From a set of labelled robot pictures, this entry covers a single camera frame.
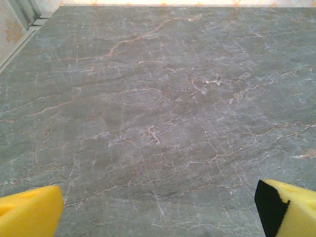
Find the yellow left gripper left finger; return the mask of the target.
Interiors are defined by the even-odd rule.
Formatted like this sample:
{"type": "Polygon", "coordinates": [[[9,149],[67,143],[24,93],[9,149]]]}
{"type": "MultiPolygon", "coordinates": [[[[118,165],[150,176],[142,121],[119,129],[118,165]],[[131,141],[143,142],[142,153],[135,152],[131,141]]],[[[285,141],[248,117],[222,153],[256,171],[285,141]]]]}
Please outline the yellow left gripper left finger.
{"type": "Polygon", "coordinates": [[[53,237],[63,206],[56,185],[0,197],[0,237],[53,237]]]}

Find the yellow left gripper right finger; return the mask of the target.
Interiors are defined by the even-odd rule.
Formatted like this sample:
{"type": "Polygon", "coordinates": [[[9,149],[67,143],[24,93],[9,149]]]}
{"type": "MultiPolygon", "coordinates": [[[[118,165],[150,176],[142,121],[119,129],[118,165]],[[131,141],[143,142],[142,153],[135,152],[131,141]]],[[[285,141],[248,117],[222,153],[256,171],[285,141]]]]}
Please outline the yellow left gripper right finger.
{"type": "Polygon", "coordinates": [[[254,196],[266,237],[316,237],[316,192],[259,180],[254,196]]]}

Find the wide aluminium side rail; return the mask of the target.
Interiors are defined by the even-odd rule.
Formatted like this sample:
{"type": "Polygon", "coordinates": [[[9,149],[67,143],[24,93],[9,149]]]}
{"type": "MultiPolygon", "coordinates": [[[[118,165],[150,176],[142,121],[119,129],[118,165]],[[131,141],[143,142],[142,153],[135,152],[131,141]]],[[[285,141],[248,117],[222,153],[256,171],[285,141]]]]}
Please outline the wide aluminium side rail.
{"type": "Polygon", "coordinates": [[[47,22],[48,18],[39,18],[29,27],[26,33],[17,41],[17,43],[0,59],[0,74],[9,65],[9,63],[18,55],[23,47],[30,41],[35,33],[47,22]]]}

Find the aluminium corner frame post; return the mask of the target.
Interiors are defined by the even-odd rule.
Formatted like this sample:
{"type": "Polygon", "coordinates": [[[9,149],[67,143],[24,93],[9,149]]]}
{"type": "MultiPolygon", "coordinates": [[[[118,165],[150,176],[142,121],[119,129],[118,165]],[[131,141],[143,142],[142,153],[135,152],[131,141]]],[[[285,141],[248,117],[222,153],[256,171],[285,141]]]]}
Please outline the aluminium corner frame post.
{"type": "Polygon", "coordinates": [[[41,12],[36,3],[36,0],[15,0],[25,21],[29,26],[33,25],[34,22],[40,19],[41,12]]]}

